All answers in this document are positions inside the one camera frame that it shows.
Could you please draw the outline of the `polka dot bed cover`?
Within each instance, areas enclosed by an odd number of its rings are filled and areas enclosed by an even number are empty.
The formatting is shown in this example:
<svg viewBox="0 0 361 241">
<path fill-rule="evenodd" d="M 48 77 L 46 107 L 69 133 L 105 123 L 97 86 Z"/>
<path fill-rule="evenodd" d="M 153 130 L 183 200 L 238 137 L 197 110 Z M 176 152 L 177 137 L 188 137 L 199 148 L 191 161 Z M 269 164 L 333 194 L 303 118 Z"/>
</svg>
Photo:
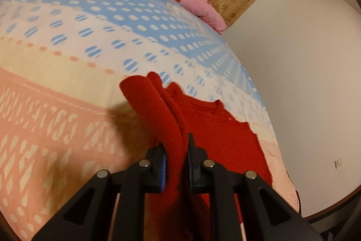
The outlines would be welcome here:
<svg viewBox="0 0 361 241">
<path fill-rule="evenodd" d="M 173 0 L 1 0 L 1 213 L 30 240 L 99 169 L 140 159 L 146 131 L 120 92 L 132 75 L 219 100 L 256 133 L 273 188 L 299 198 L 244 66 Z"/>
</svg>

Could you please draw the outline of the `pink pillow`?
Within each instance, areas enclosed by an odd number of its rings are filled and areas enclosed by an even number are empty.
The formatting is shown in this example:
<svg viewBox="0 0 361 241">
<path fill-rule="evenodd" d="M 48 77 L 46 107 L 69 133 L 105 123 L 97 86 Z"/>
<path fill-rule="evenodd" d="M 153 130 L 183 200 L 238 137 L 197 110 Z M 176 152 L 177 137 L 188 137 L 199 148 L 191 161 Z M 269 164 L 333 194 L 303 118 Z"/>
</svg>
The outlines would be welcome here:
<svg viewBox="0 0 361 241">
<path fill-rule="evenodd" d="M 199 17 L 219 34 L 226 31 L 227 25 L 208 0 L 175 0 L 186 10 Z"/>
</svg>

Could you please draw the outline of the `white wall socket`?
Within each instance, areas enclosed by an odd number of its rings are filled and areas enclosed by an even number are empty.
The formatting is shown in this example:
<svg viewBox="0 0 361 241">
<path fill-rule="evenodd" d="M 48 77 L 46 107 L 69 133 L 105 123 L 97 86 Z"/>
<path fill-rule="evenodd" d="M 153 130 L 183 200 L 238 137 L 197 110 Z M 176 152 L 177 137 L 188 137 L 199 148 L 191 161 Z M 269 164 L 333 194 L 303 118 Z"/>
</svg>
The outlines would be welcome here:
<svg viewBox="0 0 361 241">
<path fill-rule="evenodd" d="M 343 160 L 342 160 L 342 158 L 337 158 L 337 159 L 334 161 L 334 165 L 335 165 L 335 169 L 340 168 L 340 167 L 343 165 Z"/>
</svg>

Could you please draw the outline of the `red embroidered knit sweater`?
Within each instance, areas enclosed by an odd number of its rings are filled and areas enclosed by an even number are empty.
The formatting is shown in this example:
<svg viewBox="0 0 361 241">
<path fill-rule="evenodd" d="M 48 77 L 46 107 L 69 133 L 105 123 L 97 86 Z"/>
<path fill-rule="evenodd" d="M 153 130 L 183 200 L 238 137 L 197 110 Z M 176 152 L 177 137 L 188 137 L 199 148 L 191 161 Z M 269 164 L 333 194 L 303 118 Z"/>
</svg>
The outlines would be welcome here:
<svg viewBox="0 0 361 241">
<path fill-rule="evenodd" d="M 188 192 L 190 176 L 203 167 L 201 152 L 228 171 L 253 170 L 272 185 L 271 172 L 256 134 L 239 122 L 221 101 L 206 102 L 185 95 L 171 83 L 163 87 L 154 72 L 130 76 L 120 90 L 149 131 L 149 145 L 162 143 L 167 157 L 167 183 L 148 199 L 153 240 L 192 240 L 189 224 L 199 226 L 204 240 L 211 238 L 207 194 Z"/>
</svg>

